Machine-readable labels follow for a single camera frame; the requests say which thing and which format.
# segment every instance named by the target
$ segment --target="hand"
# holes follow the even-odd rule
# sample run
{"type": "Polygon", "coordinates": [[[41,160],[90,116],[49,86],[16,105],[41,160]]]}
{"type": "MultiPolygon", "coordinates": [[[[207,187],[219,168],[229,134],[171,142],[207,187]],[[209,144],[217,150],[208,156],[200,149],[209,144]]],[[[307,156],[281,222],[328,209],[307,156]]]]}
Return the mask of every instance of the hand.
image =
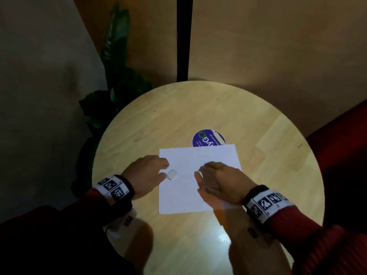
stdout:
{"type": "Polygon", "coordinates": [[[132,162],[121,175],[134,188],[133,199],[143,197],[158,186],[167,177],[165,173],[158,173],[159,170],[167,169],[169,165],[167,159],[158,155],[147,155],[132,162]]]}
{"type": "Polygon", "coordinates": [[[239,169],[221,162],[209,162],[194,173],[199,188],[233,205],[241,205],[252,188],[257,186],[239,169]]]}

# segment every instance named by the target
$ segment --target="table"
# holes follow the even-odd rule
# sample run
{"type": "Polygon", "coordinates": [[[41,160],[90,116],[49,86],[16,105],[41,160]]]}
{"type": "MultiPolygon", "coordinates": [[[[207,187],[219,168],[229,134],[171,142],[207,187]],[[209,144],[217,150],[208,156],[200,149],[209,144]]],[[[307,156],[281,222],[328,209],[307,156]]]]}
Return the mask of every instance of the table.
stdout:
{"type": "MultiPolygon", "coordinates": [[[[126,106],[99,143],[93,184],[120,174],[139,157],[158,155],[160,148],[190,147],[194,134],[203,129],[216,130],[227,144],[236,144],[242,170],[257,184],[280,191],[301,212],[322,223],[323,181],[305,138],[268,102],[222,83],[173,83],[126,106]]],[[[242,209],[226,216],[220,212],[161,215],[158,193],[157,187],[133,202],[137,217],[153,233],[145,274],[232,274],[232,266],[251,274],[274,272],[272,268],[287,272],[276,242],[266,236],[263,242],[254,240],[245,231],[251,221],[242,209]],[[264,262],[264,255],[275,255],[267,259],[271,264],[264,262]]]]}

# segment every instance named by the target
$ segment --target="round purple sticker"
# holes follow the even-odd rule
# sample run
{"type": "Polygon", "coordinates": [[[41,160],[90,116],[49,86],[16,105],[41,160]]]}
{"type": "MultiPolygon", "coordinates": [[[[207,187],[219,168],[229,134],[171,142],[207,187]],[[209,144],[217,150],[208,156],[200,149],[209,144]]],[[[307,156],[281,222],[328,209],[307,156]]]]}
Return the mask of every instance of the round purple sticker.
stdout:
{"type": "Polygon", "coordinates": [[[220,146],[225,144],[224,137],[219,132],[211,129],[200,130],[192,138],[193,147],[220,146]]]}

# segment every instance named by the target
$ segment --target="white paper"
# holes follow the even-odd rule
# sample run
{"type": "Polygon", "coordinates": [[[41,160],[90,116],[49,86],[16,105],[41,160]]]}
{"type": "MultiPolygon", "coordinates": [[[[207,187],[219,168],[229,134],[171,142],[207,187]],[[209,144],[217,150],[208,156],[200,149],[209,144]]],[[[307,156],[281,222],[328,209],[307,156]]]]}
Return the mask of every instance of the white paper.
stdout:
{"type": "MultiPolygon", "coordinates": [[[[167,158],[170,166],[167,170],[176,170],[172,180],[165,179],[159,185],[159,213],[187,213],[209,211],[213,208],[208,205],[198,193],[198,185],[194,172],[205,163],[223,162],[224,164],[241,170],[236,147],[232,145],[167,148],[159,150],[159,157],[167,158]]],[[[222,202],[222,208],[238,208],[222,202]]]]}

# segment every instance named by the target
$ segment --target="black vertical gap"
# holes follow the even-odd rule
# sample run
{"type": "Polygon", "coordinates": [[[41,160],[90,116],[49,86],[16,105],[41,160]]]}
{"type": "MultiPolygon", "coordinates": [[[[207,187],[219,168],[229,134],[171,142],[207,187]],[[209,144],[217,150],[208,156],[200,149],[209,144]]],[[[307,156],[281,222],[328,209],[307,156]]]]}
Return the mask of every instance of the black vertical gap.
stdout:
{"type": "Polygon", "coordinates": [[[193,0],[177,0],[177,82],[189,75],[191,19],[193,0]]]}

